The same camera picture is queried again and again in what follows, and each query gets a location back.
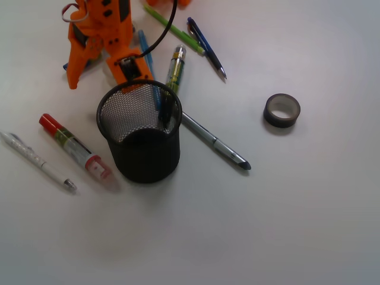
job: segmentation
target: gray pen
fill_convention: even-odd
[[[251,165],[248,161],[246,161],[243,157],[238,155],[232,148],[223,143],[220,139],[215,137],[212,133],[206,130],[203,126],[198,124],[195,120],[193,120],[189,115],[185,112],[182,112],[182,123],[186,125],[189,129],[194,131],[196,134],[203,137],[206,142],[211,144],[217,151],[221,154],[228,157],[231,161],[236,163],[244,170],[250,170]]]

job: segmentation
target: orange robot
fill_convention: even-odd
[[[148,4],[151,5],[151,6],[153,6],[156,3],[158,3],[158,1],[159,0],[147,0]],[[178,0],[178,4],[182,5],[182,6],[187,6],[190,2],[191,2],[191,0]]]
[[[118,84],[134,79],[151,79],[152,74],[144,60],[137,57],[140,50],[130,49],[133,37],[131,4],[129,0],[75,0],[62,10],[62,18],[69,22],[71,51],[67,67],[70,89],[76,89],[79,77],[89,59],[96,59],[103,48]],[[70,6],[78,11],[69,19],[64,14]]]

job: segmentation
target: black mesh pen holder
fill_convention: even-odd
[[[160,98],[160,107],[155,97]],[[119,171],[139,183],[157,182],[176,169],[181,120],[176,94],[152,80],[116,86],[101,100],[96,114]]]

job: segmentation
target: black tape roll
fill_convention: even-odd
[[[281,110],[287,113],[289,118],[281,118],[273,114],[273,111]],[[271,96],[264,109],[264,118],[269,124],[277,128],[288,128],[293,126],[299,114],[301,113],[301,106],[298,101],[288,94],[275,94]]]

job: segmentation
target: black cable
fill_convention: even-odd
[[[154,50],[159,45],[159,43],[163,40],[163,38],[166,36],[167,32],[170,30],[170,27],[172,26],[172,23],[173,23],[173,20],[174,20],[174,16],[176,15],[177,2],[178,2],[178,0],[174,0],[173,1],[172,14],[170,15],[170,18],[169,18],[169,20],[167,22],[166,28],[165,28],[164,32],[161,34],[161,36],[159,37],[159,39],[156,40],[156,42],[153,45],[151,45],[150,47],[148,47],[148,49],[145,52],[143,52],[140,55],[137,55],[136,56],[137,58],[143,58],[145,55],[147,55],[152,50]]]

